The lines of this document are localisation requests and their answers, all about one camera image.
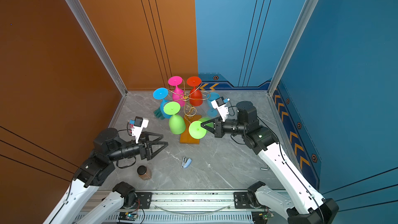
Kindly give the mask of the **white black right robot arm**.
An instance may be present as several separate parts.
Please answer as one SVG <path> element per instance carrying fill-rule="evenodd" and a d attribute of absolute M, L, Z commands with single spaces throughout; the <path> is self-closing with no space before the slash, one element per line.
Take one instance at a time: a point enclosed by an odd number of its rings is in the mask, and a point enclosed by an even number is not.
<path fill-rule="evenodd" d="M 268 165 L 288 196 L 259 181 L 248 188 L 248 199 L 253 207 L 269 207 L 290 224 L 332 223 L 339 206 L 333 199 L 324 198 L 294 166 L 277 135 L 267 125 L 260 124 L 254 105 L 250 101 L 238 102 L 237 118 L 229 119 L 227 102 L 222 97 L 213 100 L 211 105 L 218 111 L 219 117 L 193 122 L 190 135 L 195 139 L 202 139 L 207 132 L 216 138 L 225 134 L 240 135 L 245 145 Z"/>

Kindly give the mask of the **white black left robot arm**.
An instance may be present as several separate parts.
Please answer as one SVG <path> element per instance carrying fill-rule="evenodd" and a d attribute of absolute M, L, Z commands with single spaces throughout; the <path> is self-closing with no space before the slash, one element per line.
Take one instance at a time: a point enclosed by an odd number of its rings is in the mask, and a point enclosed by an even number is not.
<path fill-rule="evenodd" d="M 44 221 L 46 224 L 71 224 L 88 200 L 98 191 L 124 159 L 151 160 L 168 147 L 162 134 L 143 132 L 137 141 L 123 140 L 115 128 L 107 128 L 94 139 L 88 159 L 75 172 L 68 189 Z M 80 220 L 82 224 L 101 224 L 122 207 L 139 205 L 136 190 L 126 182 L 118 183 L 112 192 Z"/>

